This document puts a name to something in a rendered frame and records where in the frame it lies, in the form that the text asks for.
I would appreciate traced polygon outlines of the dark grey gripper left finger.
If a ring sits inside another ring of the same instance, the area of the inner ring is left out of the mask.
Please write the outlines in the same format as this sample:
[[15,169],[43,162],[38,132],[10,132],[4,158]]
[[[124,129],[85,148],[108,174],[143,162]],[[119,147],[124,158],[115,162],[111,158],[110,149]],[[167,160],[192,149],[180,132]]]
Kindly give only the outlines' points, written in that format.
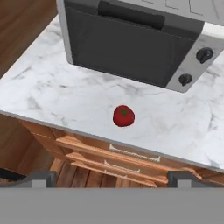
[[51,188],[56,183],[55,171],[35,171],[28,176],[14,178],[11,182],[0,184],[0,188]]

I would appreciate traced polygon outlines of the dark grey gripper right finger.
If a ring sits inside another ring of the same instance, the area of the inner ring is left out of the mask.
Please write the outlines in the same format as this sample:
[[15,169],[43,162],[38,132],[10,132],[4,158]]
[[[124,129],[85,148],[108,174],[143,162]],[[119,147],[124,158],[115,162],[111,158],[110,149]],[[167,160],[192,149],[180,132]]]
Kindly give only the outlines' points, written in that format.
[[189,171],[169,171],[167,178],[167,186],[173,188],[224,188],[222,184],[200,180]]

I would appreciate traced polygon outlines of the red tomato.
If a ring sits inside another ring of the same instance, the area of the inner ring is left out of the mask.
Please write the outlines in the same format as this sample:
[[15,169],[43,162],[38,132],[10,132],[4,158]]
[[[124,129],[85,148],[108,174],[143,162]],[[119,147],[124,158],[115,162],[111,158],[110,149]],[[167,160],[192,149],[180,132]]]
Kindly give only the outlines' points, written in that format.
[[120,105],[115,108],[113,122],[118,127],[127,127],[135,121],[135,114],[131,108],[126,105]]

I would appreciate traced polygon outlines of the wooden drawer front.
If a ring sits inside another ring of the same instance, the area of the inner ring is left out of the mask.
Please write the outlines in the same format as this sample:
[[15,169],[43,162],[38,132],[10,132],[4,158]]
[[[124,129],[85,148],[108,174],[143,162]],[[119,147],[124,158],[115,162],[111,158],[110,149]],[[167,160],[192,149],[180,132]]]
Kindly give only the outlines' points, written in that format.
[[[88,165],[85,165],[82,162],[72,162],[70,165],[78,166],[78,167],[84,168],[84,169],[88,169],[88,170],[93,171],[93,172],[99,172],[99,173],[105,174],[104,173],[105,169],[90,167]],[[153,181],[150,181],[146,178],[140,178],[140,177],[135,176],[135,175],[133,176],[132,174],[128,174],[128,177],[123,178],[123,179],[127,179],[127,180],[133,181],[133,182],[137,182],[137,183],[145,185],[145,186],[158,187]]]
[[165,186],[165,185],[168,184],[168,178],[167,177],[145,175],[145,174],[142,174],[142,173],[135,173],[133,171],[125,171],[123,169],[114,168],[114,167],[105,165],[104,163],[100,163],[100,162],[96,162],[96,161],[91,160],[91,159],[87,159],[87,158],[83,157],[81,154],[76,153],[76,152],[66,154],[66,158],[68,160],[70,160],[71,163],[72,162],[82,162],[85,165],[88,165],[90,167],[106,169],[108,172],[118,172],[121,175],[132,174],[133,176],[135,175],[135,176],[138,176],[140,178],[144,178],[144,179],[148,179],[150,181],[153,181],[157,186],[158,185]]
[[161,171],[189,171],[194,175],[198,173],[187,165],[181,165],[180,167],[175,166],[174,164],[162,164],[161,162],[155,162],[152,160],[147,160],[139,156],[128,152],[118,152],[117,150],[104,150],[99,147],[94,147],[88,144],[84,144],[72,136],[63,136],[55,140],[57,145],[66,147],[71,150],[85,151],[93,155],[101,156],[104,158],[114,159],[116,161],[122,161],[125,163],[130,163],[133,165],[139,165],[147,168],[154,168]]

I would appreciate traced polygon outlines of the small black oven knob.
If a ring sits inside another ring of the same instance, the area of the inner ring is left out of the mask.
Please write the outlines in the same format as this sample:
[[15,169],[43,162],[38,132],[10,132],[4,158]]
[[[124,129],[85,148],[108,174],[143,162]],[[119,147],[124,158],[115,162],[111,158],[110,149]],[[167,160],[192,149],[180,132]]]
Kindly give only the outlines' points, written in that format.
[[193,80],[193,77],[189,73],[181,74],[178,78],[178,81],[182,86],[185,86],[191,83],[192,80]]

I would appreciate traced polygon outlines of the large black oven knob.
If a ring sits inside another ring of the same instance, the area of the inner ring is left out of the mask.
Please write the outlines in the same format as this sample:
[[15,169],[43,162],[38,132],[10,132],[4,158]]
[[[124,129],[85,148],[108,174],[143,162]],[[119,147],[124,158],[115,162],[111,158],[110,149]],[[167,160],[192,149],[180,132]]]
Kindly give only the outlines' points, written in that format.
[[204,64],[214,56],[214,51],[210,47],[200,49],[196,54],[196,59],[200,64]]

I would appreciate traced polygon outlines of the silver toaster oven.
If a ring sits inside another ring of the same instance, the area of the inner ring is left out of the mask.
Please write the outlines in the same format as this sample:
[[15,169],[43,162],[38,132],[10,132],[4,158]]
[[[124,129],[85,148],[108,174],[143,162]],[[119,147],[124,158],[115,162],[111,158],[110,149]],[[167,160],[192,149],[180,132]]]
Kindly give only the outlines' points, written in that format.
[[[56,0],[71,65],[185,93],[224,53],[224,0],[105,0],[165,16],[162,30],[101,16],[100,1]],[[200,64],[204,47],[213,57]],[[181,74],[192,82],[182,86]]]

